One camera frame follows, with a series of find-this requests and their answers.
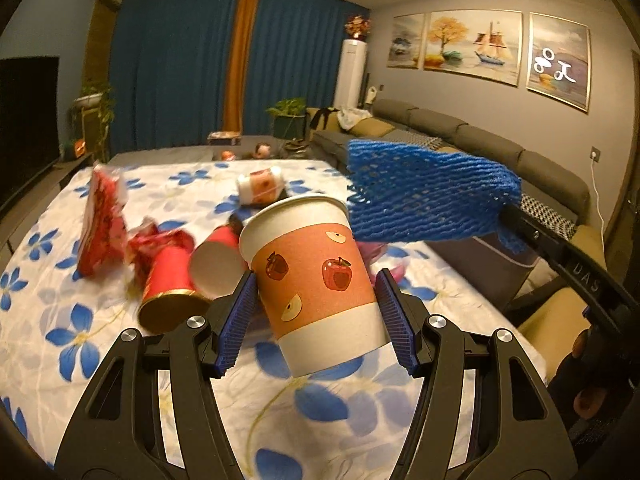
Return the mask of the blue foam fruit net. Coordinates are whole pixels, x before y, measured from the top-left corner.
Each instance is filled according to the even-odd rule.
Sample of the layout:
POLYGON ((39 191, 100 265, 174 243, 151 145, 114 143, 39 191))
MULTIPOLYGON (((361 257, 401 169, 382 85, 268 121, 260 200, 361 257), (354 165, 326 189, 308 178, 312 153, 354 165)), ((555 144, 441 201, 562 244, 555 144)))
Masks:
POLYGON ((518 207, 522 181, 493 160, 419 145, 348 144, 349 221, 360 242, 448 242, 496 234, 511 252, 525 244, 499 222, 518 207))

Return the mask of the red paper cup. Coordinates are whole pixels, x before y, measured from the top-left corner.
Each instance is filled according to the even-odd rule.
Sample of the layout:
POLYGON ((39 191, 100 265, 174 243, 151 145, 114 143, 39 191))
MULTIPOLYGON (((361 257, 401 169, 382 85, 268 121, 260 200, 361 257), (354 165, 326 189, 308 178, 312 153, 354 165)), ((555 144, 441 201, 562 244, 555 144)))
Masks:
POLYGON ((138 311, 139 325, 151 334, 171 332, 193 315, 204 315, 209 301, 189 275, 191 253, 171 246, 155 258, 138 311))
POLYGON ((247 269, 239 251, 239 235, 231 226, 218 226, 194 249, 189 275, 195 289, 215 299, 234 292, 247 269))

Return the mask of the pink plastic bag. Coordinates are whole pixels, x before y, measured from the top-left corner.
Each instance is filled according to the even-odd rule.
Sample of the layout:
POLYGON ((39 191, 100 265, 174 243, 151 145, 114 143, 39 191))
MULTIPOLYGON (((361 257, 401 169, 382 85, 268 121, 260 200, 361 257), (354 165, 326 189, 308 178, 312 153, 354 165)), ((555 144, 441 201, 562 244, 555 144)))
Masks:
POLYGON ((357 246, 372 286, 375 285, 378 272, 383 268, 390 271, 393 280, 401 289, 410 286, 407 278, 410 259, 406 252, 384 243, 358 242, 357 246))

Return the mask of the red snack wrapper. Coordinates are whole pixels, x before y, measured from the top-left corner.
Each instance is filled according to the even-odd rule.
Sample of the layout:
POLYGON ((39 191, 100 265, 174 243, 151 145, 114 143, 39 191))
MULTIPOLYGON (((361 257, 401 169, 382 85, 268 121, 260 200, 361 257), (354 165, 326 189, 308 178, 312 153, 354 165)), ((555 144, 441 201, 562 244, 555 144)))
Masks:
POLYGON ((122 170, 95 164, 82 220, 77 271, 91 278, 125 259, 127 227, 124 208, 126 181, 122 170))

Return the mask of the apple pattern paper cup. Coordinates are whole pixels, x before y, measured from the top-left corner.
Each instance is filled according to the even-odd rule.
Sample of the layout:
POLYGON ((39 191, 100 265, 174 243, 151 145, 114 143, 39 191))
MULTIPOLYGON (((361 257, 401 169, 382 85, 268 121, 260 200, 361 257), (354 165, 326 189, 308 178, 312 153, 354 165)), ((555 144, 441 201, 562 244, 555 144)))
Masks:
POLYGON ((239 250, 291 375, 306 376, 390 342, 343 202, 279 200, 245 223, 239 250))

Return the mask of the grey plastic trash bin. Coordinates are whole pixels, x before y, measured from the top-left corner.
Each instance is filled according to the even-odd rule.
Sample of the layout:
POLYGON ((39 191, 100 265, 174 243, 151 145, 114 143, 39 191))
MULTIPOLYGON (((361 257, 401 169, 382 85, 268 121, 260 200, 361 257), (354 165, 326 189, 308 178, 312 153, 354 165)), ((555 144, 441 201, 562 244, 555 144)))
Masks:
POLYGON ((530 248, 511 252, 496 234, 427 245, 501 312, 515 298, 539 259, 530 248))

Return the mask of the patterned cushion near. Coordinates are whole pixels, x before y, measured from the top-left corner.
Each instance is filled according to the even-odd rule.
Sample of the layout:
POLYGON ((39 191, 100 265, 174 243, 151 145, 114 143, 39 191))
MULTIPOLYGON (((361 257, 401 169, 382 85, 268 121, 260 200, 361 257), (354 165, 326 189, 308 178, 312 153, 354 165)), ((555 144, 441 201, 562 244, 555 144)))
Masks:
POLYGON ((540 221, 555 234, 563 237, 564 240, 571 240, 576 233, 577 228, 574 221, 565 218, 555 209, 526 193, 522 194, 521 210, 540 221))

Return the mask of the patterned cushion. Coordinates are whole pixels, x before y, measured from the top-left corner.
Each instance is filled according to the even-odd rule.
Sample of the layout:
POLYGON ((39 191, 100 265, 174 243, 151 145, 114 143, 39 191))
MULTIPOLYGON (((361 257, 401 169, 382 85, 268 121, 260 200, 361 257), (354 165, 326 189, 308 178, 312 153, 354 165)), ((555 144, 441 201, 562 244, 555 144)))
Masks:
POLYGON ((394 129, 381 138, 384 142, 411 144, 427 148, 430 151, 438 151, 444 141, 438 136, 429 136, 422 132, 413 132, 410 130, 394 129))
POLYGON ((540 221, 555 234, 563 237, 564 240, 571 240, 576 233, 577 228, 574 221, 565 218, 555 209, 526 193, 522 194, 521 210, 540 221))

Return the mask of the grey sectional sofa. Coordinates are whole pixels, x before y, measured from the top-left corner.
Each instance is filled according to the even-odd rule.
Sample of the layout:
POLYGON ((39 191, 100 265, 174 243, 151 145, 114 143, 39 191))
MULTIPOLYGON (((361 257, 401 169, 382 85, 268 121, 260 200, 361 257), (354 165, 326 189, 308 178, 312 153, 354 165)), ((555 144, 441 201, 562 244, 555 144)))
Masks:
MULTIPOLYGON (((336 110, 309 107, 307 114, 312 156, 346 172, 348 142, 356 136, 341 129, 336 110)), ((438 136, 444 145, 436 152, 465 152, 500 162, 521 178, 523 193, 574 221, 576 228, 587 221, 590 206, 587 183, 544 155, 460 118, 405 101, 380 99, 373 103, 371 114, 395 129, 438 136)))

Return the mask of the patterned cushion far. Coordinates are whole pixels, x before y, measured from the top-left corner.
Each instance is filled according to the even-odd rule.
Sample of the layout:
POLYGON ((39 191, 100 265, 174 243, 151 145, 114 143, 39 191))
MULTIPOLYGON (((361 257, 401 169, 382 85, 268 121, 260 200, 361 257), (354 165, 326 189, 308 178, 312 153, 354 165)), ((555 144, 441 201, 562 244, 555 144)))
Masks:
POLYGON ((413 132, 410 130, 394 129, 381 138, 384 142, 411 144, 427 148, 430 151, 438 151, 444 141, 438 136, 429 136, 422 132, 413 132))

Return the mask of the right purple painting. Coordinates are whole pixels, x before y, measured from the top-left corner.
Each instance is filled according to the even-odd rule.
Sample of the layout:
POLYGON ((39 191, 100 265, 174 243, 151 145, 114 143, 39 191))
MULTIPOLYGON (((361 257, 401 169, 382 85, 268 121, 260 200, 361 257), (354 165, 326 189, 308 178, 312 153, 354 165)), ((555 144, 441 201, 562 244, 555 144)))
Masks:
POLYGON ((589 27, 567 18, 529 14, 526 89, 587 114, 591 90, 589 27))

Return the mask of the crumpled red wrapper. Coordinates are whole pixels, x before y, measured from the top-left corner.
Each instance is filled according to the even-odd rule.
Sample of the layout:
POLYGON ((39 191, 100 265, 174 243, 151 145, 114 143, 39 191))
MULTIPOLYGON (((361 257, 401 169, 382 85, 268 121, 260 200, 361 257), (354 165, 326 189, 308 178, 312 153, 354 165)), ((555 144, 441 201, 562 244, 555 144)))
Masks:
POLYGON ((134 266, 134 280, 142 288, 156 256, 165 248, 176 246, 193 252, 194 237, 183 229, 163 231, 155 220, 144 217, 140 226, 127 233, 125 261, 134 266))

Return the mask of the mustard cushion far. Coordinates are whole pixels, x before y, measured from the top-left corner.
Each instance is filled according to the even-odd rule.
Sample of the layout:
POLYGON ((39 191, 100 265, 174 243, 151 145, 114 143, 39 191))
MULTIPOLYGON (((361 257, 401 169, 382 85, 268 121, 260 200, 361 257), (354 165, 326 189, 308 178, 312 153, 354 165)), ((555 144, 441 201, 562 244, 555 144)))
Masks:
POLYGON ((384 120, 370 117, 357 122, 348 133, 357 138, 382 138, 395 129, 395 127, 384 120))

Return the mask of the sailboat tree painting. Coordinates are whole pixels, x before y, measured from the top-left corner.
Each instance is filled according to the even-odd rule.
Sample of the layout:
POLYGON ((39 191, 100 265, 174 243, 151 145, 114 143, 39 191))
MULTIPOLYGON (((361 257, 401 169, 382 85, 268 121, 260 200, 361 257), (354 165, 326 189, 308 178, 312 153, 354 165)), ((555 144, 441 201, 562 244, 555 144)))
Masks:
POLYGON ((423 68, 516 87, 523 25, 520 11, 434 11, 425 31, 423 68))

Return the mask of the white cloth on sofa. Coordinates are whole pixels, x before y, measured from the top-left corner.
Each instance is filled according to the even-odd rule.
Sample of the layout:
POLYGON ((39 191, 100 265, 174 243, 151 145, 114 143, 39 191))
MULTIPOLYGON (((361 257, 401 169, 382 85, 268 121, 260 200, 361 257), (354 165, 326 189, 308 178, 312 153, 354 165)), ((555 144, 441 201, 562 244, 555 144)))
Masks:
POLYGON ((341 129, 349 131, 363 120, 371 118, 372 114, 368 110, 362 110, 357 107, 340 107, 337 110, 336 117, 341 129))

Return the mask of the tv cabinet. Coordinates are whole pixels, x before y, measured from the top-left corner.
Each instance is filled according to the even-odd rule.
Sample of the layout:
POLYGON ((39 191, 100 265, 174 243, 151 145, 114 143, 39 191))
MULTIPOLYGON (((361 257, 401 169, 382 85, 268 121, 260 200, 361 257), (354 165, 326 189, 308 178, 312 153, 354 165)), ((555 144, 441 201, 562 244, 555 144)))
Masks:
POLYGON ((70 183, 79 170, 92 164, 91 154, 85 154, 72 162, 57 162, 35 177, 1 209, 2 268, 6 266, 21 240, 55 196, 70 183))

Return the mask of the white standing air conditioner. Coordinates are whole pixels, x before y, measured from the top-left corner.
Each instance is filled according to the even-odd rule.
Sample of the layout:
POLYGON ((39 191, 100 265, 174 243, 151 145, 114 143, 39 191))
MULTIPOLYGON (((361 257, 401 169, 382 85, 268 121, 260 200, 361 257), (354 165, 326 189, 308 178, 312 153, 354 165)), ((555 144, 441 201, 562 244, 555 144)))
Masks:
POLYGON ((364 41, 356 39, 343 41, 334 92, 334 107, 358 106, 366 58, 367 44, 364 41))

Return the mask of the left landscape painting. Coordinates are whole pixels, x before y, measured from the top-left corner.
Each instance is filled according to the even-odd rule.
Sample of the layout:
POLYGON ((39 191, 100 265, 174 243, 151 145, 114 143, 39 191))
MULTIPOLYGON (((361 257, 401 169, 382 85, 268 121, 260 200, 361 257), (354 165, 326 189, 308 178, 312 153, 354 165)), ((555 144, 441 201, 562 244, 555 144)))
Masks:
POLYGON ((423 13, 397 15, 393 18, 387 67, 407 70, 419 68, 424 21, 423 13))

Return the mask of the potted green plant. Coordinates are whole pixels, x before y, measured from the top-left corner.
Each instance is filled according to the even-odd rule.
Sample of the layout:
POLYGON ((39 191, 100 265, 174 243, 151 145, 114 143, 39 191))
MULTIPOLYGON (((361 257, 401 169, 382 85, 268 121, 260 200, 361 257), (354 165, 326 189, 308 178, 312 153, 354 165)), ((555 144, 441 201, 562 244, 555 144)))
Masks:
POLYGON ((307 110, 305 98, 278 101, 266 109, 271 118, 272 135, 281 140, 303 140, 306 133, 307 110))

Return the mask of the flower decoration on conditioner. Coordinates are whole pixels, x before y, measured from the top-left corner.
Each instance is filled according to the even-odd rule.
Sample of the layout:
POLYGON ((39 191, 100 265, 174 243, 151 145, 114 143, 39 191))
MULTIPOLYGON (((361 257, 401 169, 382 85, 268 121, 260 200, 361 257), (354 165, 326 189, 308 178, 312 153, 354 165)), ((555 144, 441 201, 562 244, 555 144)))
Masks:
POLYGON ((371 31, 370 18, 361 14, 353 15, 346 21, 344 29, 349 39, 366 41, 371 31))

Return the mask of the box on coffee table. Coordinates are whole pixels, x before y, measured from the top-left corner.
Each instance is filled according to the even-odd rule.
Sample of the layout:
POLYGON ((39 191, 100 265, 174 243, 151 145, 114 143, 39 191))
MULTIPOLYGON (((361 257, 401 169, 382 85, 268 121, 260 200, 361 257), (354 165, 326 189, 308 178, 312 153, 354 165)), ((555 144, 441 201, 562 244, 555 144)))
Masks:
POLYGON ((207 136, 208 145, 235 146, 239 145, 242 136, 239 131, 212 131, 207 136))

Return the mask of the plant on stand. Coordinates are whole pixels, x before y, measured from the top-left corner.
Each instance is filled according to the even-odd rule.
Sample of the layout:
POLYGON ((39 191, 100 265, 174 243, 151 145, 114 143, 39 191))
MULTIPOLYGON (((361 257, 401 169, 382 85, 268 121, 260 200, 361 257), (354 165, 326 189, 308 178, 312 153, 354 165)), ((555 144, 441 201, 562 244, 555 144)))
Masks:
POLYGON ((84 142, 95 162, 111 158, 111 128, 115 119, 114 89, 108 81, 85 84, 70 106, 73 143, 84 142))

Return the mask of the black television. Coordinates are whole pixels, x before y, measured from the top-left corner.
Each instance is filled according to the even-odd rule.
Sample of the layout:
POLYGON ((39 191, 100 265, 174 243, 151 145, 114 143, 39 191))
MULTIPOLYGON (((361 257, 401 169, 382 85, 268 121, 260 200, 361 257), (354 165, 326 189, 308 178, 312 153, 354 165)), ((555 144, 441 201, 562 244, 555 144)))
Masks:
POLYGON ((1 207, 59 158, 57 56, 1 61, 1 207))

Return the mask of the orange curtain strip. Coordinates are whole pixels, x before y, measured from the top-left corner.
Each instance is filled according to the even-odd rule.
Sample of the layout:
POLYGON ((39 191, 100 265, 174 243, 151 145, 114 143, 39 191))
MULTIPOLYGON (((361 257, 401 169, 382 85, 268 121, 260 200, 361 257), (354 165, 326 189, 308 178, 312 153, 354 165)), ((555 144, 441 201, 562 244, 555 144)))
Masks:
POLYGON ((259 0, 236 0, 230 41, 222 128, 241 132, 250 46, 259 0))

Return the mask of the blue curtain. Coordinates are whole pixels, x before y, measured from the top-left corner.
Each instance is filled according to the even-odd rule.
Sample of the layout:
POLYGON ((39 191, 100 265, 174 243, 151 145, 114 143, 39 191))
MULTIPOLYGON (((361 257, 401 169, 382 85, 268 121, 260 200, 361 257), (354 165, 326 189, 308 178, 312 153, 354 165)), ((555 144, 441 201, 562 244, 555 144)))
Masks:
MULTIPOLYGON (((236 0, 122 0, 112 41, 113 153, 198 145, 222 128, 236 0)), ((345 0, 259 0, 242 131, 266 134, 266 109, 332 103, 344 25, 369 9, 345 0)))

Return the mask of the wall socket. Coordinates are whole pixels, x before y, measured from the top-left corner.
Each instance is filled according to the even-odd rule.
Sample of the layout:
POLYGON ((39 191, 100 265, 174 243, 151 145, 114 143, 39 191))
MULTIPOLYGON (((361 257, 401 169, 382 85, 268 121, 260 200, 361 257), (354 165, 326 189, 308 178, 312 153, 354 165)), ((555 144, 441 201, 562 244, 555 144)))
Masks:
POLYGON ((598 148, 595 148, 594 146, 591 148, 590 150, 590 159, 593 162, 598 162, 600 160, 600 156, 601 156, 601 151, 598 148))

